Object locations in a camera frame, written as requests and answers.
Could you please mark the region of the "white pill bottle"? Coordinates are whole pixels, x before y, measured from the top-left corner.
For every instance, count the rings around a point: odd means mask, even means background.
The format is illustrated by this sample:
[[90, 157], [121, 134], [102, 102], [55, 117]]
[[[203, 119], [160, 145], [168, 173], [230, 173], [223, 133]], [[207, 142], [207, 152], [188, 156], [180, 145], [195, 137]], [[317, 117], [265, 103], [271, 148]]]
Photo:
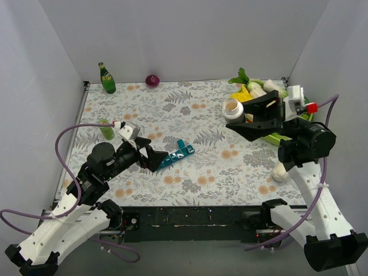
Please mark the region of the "white pill bottle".
[[227, 123], [245, 122], [246, 119], [242, 103], [234, 98], [223, 103], [222, 113]]

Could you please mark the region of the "teal pill organizer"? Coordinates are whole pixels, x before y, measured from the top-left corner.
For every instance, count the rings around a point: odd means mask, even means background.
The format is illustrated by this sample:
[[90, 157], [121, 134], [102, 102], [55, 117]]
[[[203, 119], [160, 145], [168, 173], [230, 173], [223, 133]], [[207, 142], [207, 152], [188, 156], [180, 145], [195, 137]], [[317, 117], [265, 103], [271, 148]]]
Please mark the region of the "teal pill organizer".
[[162, 161], [159, 169], [163, 169], [168, 166], [171, 166], [173, 163], [176, 163], [179, 160], [195, 153], [195, 149], [193, 148], [193, 146], [190, 144], [186, 145], [182, 139], [177, 141], [177, 145], [178, 145], [178, 150], [170, 153], [164, 159], [164, 161]]

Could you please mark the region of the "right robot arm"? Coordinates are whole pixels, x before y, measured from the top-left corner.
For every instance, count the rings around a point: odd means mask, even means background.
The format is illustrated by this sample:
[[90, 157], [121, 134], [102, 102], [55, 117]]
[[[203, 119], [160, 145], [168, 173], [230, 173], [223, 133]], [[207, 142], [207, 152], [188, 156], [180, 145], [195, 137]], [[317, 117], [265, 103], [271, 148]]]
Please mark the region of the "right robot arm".
[[231, 119], [227, 128], [248, 141], [272, 133], [282, 136], [278, 160], [295, 182], [306, 203], [304, 215], [294, 212], [282, 199], [265, 201], [260, 221], [266, 228], [282, 228], [278, 236], [259, 243], [272, 249], [273, 244], [292, 237], [304, 250], [312, 269], [324, 271], [355, 263], [367, 249], [367, 236], [357, 233], [345, 219], [325, 181], [327, 157], [336, 143], [336, 135], [326, 122], [311, 122], [303, 113], [316, 113], [317, 103], [306, 103], [300, 86], [289, 88], [286, 98], [277, 91], [240, 103], [251, 122]]

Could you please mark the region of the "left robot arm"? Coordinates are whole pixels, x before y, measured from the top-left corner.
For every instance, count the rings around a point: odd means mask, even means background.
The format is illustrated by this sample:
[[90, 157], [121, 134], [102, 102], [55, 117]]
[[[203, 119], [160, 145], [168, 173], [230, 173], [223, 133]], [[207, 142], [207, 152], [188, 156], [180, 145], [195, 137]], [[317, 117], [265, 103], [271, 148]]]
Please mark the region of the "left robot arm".
[[63, 259], [87, 239], [121, 226], [123, 210], [112, 200], [99, 199], [109, 190], [108, 182], [131, 165], [152, 172], [160, 167], [168, 152], [155, 151], [150, 143], [138, 137], [118, 148], [107, 142], [94, 146], [50, 215], [27, 239], [5, 250], [21, 275], [54, 275]]

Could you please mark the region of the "green basket tray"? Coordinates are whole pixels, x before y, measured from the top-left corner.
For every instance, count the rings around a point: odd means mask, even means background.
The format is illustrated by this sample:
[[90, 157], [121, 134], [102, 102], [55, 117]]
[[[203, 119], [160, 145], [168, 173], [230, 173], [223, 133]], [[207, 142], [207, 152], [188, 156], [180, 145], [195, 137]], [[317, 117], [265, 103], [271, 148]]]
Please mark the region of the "green basket tray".
[[269, 142], [270, 144], [276, 146], [276, 147], [279, 147], [280, 145], [280, 141], [281, 140], [284, 140], [284, 141], [287, 141], [287, 140], [290, 140], [289, 137], [287, 136], [282, 136], [282, 135], [279, 135], [277, 133], [272, 133], [270, 135], [267, 135], [265, 137], [262, 137], [263, 140]]

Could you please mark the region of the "bok choy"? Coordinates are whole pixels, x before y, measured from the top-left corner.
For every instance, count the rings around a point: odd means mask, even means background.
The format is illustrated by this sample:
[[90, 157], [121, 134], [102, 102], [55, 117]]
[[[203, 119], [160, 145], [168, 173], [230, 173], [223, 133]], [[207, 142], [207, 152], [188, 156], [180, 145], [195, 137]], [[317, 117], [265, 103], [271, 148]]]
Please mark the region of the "bok choy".
[[272, 92], [272, 91], [276, 90], [278, 92], [278, 96], [280, 98], [285, 98], [286, 96], [288, 96], [288, 91], [285, 89], [285, 87], [281, 86], [281, 85], [278, 85], [277, 83], [275, 83], [271, 79], [268, 79], [264, 82], [263, 90], [265, 92]]

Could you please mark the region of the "yellow napa cabbage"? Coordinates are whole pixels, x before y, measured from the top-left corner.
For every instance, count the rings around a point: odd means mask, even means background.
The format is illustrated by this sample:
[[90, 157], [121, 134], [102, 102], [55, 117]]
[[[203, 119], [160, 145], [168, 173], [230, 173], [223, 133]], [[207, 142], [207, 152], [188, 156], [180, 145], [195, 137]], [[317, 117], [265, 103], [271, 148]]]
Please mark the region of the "yellow napa cabbage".
[[236, 99], [239, 102], [247, 102], [253, 100], [253, 97], [251, 96], [245, 85], [242, 85], [238, 92], [231, 94], [230, 98]]

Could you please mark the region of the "green can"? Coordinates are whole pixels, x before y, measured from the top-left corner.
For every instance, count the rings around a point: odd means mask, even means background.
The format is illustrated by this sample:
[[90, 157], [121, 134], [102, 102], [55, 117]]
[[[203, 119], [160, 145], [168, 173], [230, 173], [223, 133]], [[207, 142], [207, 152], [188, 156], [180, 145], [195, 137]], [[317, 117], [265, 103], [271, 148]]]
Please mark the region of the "green can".
[[107, 119], [99, 120], [99, 124], [104, 125], [100, 126], [99, 129], [106, 140], [112, 140], [114, 138], [114, 130], [111, 126], [109, 126], [109, 121]]

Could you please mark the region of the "parsley leaf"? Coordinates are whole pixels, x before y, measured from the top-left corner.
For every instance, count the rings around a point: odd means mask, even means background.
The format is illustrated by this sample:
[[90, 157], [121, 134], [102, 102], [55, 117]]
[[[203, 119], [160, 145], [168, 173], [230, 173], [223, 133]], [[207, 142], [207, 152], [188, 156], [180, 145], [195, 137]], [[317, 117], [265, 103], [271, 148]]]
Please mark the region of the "parsley leaf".
[[229, 84], [242, 84], [247, 85], [250, 81], [249, 77], [246, 74], [246, 71], [244, 68], [240, 67], [238, 70], [238, 75], [235, 78], [231, 78], [228, 80]]

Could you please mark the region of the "floral table mat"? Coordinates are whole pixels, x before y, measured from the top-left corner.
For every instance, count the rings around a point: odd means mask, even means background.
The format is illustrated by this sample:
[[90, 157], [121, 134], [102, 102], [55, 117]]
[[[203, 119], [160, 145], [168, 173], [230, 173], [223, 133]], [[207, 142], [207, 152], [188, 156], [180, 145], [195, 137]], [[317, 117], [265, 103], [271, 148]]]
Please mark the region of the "floral table mat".
[[226, 128], [222, 105], [238, 89], [225, 80], [167, 82], [155, 88], [120, 83], [113, 94], [100, 84], [89, 85], [82, 127], [68, 156], [70, 172], [58, 192], [65, 192], [93, 147], [105, 141], [95, 126], [105, 119], [137, 124], [155, 150], [173, 153], [182, 140], [194, 153], [157, 172], [132, 165], [109, 182], [104, 199], [122, 206], [260, 205], [274, 198], [302, 205], [293, 181], [273, 179], [276, 146], [263, 139], [249, 142]]

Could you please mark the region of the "purple onion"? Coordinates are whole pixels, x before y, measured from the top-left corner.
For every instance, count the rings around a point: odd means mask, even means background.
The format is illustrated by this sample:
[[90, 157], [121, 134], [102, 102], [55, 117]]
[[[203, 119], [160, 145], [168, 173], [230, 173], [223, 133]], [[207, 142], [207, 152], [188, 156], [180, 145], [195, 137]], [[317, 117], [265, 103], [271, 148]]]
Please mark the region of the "purple onion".
[[149, 75], [149, 76], [146, 77], [145, 83], [149, 87], [156, 87], [156, 86], [159, 85], [160, 79], [156, 75]]

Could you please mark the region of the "green glass bottle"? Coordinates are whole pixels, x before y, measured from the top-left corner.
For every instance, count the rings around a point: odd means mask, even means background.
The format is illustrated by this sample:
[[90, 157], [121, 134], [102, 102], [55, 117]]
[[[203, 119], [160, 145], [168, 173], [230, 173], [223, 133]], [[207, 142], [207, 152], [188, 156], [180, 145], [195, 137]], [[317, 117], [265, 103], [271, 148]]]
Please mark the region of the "green glass bottle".
[[115, 93], [116, 92], [116, 83], [115, 83], [112, 75], [106, 69], [103, 62], [99, 62], [98, 67], [99, 67], [99, 70], [100, 70], [100, 80], [101, 80], [102, 87], [104, 88], [104, 90], [108, 94]]

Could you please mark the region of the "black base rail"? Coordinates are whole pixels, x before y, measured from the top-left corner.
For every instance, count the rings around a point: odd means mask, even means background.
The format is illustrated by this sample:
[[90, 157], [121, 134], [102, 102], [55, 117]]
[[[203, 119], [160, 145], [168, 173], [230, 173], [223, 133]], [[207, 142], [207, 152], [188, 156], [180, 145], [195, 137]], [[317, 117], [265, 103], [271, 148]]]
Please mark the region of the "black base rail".
[[123, 208], [122, 224], [106, 228], [126, 243], [229, 241], [256, 243], [283, 232], [261, 218], [261, 206], [134, 206]]

